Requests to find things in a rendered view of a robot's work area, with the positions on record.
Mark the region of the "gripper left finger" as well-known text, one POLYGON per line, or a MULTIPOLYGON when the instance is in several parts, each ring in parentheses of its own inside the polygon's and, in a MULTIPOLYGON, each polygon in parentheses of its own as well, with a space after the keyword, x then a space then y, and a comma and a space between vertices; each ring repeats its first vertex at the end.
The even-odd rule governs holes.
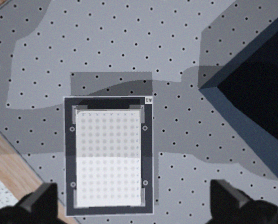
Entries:
POLYGON ((0 208, 0 224, 67 224, 58 218, 57 183, 42 183, 14 206, 0 208))

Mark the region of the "grey perforated base plate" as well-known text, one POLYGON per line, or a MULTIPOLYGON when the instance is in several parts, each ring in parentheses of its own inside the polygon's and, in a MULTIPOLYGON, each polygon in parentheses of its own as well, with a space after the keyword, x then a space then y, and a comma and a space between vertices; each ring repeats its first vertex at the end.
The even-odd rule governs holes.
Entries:
POLYGON ((7 0, 0 136, 64 207, 63 96, 153 96, 154 215, 205 224, 210 180, 278 206, 278 178, 199 91, 278 18, 278 0, 7 0))

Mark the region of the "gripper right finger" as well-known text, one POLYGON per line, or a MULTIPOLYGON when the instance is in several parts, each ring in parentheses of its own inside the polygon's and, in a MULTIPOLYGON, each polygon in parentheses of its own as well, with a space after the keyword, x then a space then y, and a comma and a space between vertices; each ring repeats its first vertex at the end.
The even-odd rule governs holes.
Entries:
POLYGON ((277 205, 254 200, 225 179, 210 181, 210 212, 205 224, 278 224, 277 205))

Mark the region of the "grey pcr plate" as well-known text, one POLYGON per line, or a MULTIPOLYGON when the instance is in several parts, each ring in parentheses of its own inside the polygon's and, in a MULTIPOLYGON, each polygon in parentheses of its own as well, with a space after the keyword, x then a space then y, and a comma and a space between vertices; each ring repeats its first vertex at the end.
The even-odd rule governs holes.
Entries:
POLYGON ((141 204, 141 109, 76 109, 77 207, 141 204))

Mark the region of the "white benchtop thermal cycler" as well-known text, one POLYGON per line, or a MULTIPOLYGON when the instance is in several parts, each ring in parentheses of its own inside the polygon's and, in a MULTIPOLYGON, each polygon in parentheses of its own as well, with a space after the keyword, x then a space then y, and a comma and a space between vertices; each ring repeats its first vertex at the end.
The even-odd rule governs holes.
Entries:
POLYGON ((199 91, 278 178, 278 18, 199 91))

